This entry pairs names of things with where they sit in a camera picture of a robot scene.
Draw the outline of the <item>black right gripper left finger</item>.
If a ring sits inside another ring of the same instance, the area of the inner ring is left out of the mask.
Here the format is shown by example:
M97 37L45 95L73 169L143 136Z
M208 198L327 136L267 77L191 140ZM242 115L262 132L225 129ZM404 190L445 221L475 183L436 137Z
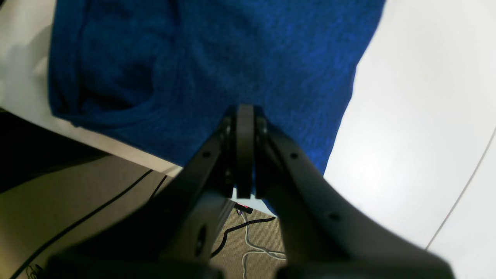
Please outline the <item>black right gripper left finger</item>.
M44 279L222 279L209 266L221 214L253 190L255 108L229 109L170 184L136 212L52 256Z

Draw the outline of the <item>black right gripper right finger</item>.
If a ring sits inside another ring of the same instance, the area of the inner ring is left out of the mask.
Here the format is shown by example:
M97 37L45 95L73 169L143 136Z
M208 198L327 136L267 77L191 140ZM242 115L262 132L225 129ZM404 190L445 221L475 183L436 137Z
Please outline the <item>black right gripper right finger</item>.
M299 145L255 109L255 189L278 216L278 279L453 279L440 257L380 226L326 182Z

